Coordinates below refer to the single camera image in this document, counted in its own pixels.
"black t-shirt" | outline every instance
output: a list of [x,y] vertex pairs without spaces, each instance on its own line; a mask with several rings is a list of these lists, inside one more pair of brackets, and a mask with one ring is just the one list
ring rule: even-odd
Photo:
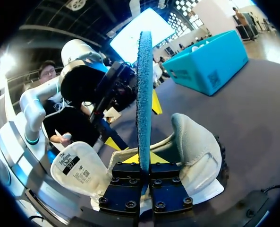
[[[59,102],[47,100],[43,105],[46,116],[61,109],[62,101],[63,98]],[[61,135],[69,132],[72,141],[83,141],[93,147],[100,134],[80,108],[81,103],[65,101],[65,107],[61,112],[44,119],[43,124],[48,138],[56,134],[55,130]]]

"white robotic arm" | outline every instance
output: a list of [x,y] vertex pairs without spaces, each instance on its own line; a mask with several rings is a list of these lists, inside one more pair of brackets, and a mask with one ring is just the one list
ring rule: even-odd
[[26,118],[25,139],[30,144],[36,144],[39,140],[39,129],[45,118],[42,103],[59,91],[59,77],[56,77],[22,94],[20,107]]
[[[74,39],[67,42],[61,51],[63,66],[67,66],[72,61],[83,60],[87,62],[98,62],[103,64],[103,59],[99,53],[81,40]],[[39,130],[45,118],[43,102],[60,92],[60,86],[67,73],[67,68],[56,77],[38,87],[25,91],[20,98],[21,111],[26,118],[25,138],[30,144],[39,141]]]

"qr code sticker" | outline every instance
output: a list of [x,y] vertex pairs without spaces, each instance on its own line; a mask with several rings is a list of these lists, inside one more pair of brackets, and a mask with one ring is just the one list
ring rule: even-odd
[[219,74],[215,71],[208,76],[208,79],[213,88],[219,86],[221,84],[221,80],[219,78]]
[[89,172],[88,172],[87,170],[85,170],[85,171],[83,172],[83,176],[88,177],[88,176],[89,176]]

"yellow triangle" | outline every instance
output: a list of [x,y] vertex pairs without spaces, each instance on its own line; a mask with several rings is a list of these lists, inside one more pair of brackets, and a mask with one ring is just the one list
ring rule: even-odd
[[153,112],[156,115],[163,113],[160,102],[159,102],[159,99],[158,99],[158,96],[157,96],[157,93],[156,93],[155,90],[153,90],[153,106],[152,106],[152,109],[153,109]]
[[[136,154],[132,157],[130,157],[129,159],[125,160],[123,163],[139,163],[139,154]],[[150,152],[150,163],[151,164],[156,164],[157,162],[159,163],[169,163],[168,161],[166,161],[165,159],[157,156],[156,154]]]
[[106,145],[116,149],[116,150],[121,150],[117,144],[115,143],[115,141],[113,141],[113,139],[111,137],[108,137],[108,139],[105,142]]

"glasses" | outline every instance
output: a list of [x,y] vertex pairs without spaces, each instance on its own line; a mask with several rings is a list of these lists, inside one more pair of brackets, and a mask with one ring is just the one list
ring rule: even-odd
[[51,69],[51,70],[49,70],[49,71],[45,71],[43,74],[42,74],[42,76],[43,77],[46,77],[46,76],[48,76],[49,74],[53,74],[55,72],[55,69]]

